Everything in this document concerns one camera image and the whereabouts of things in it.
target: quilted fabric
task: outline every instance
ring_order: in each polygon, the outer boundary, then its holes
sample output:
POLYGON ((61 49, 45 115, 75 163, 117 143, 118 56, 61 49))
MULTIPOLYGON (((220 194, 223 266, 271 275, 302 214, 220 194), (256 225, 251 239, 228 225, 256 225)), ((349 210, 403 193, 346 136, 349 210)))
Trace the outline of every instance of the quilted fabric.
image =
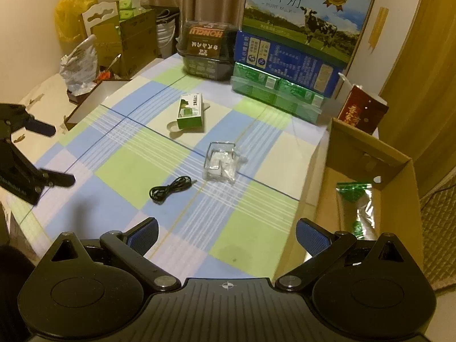
MULTIPOLYGON (((456 184, 456 176, 441 189, 456 184)), ((424 273, 432 288, 456 284, 456 186, 421 201, 424 273)))

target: white plastic bag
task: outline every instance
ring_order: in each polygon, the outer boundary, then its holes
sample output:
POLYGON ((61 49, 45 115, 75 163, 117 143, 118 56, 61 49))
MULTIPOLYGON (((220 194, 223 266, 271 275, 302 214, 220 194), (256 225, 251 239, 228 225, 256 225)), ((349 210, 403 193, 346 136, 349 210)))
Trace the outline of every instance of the white plastic bag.
POLYGON ((96 86, 98 59, 95 50, 96 36, 91 34, 60 61, 60 75, 68 90, 75 96, 86 94, 96 86))

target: table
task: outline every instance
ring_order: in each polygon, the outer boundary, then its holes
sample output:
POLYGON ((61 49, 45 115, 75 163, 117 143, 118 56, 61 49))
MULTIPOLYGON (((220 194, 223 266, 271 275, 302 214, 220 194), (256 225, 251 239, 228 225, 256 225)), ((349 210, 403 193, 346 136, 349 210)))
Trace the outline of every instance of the table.
POLYGON ((39 256, 60 232, 96 238, 151 216, 160 235, 145 257, 181 281, 272 277, 324 129, 227 82, 188 76, 176 55, 120 88, 37 161, 74 174, 72 188, 46 189, 36 207, 11 195, 8 204, 39 256), (166 125, 189 92, 210 104, 204 132, 170 135, 166 125), (211 141, 234 141, 247 157, 233 185, 202 179, 211 141), (198 181, 162 205, 149 198, 152 186, 182 175, 198 181))

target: triangular hole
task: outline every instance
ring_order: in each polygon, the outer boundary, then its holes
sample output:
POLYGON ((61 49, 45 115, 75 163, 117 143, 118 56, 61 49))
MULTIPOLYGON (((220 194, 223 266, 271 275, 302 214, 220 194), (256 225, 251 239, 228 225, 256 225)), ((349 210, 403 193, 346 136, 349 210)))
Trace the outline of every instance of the triangular hole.
POLYGON ((387 242, 380 253, 379 259, 385 261, 404 262, 393 242, 387 242))
POLYGON ((60 248, 57 250, 56 254, 52 258, 54 262, 65 261, 65 260, 74 260, 78 257, 76 250, 73 247, 73 244, 69 240, 65 240, 60 245, 60 248))

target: brown label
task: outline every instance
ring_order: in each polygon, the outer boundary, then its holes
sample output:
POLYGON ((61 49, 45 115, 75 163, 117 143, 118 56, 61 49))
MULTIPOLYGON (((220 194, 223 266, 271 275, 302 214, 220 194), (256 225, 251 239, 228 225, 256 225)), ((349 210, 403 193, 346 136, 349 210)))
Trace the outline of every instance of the brown label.
POLYGON ((188 32, 187 53, 189 55, 218 59, 222 37, 223 29, 194 25, 188 32))

